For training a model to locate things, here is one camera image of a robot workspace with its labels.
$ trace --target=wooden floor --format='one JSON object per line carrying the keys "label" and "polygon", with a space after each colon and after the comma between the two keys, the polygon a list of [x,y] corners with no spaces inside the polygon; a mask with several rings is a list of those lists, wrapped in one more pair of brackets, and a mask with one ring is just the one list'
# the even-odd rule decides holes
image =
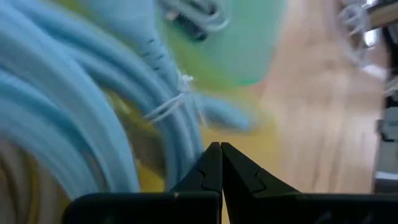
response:
{"label": "wooden floor", "polygon": [[[279,167],[270,169],[303,192],[368,193],[384,82],[347,59],[328,1],[289,0],[271,70],[258,87],[281,137]],[[372,52],[381,65],[386,56],[382,47]]]}

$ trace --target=green object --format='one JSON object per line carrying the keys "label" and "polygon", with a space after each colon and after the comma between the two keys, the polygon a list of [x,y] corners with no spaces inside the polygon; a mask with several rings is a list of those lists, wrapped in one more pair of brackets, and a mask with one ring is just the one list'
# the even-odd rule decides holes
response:
{"label": "green object", "polygon": [[180,68],[205,88],[219,88],[226,80],[234,86],[263,80],[274,53],[286,1],[230,1],[229,24],[204,42],[194,42],[174,24],[161,22]]}

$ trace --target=cable bundle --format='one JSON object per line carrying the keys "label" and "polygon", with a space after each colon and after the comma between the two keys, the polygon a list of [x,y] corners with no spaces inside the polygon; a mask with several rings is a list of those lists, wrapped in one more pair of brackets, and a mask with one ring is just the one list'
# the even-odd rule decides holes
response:
{"label": "cable bundle", "polygon": [[[70,199],[140,190],[129,141],[99,85],[154,122],[164,145],[166,190],[204,150],[201,114],[218,126],[252,128],[225,102],[187,91],[156,31],[154,1],[81,1],[136,50],[56,4],[0,0],[0,135],[32,154]],[[182,93],[183,100],[164,106]]]}

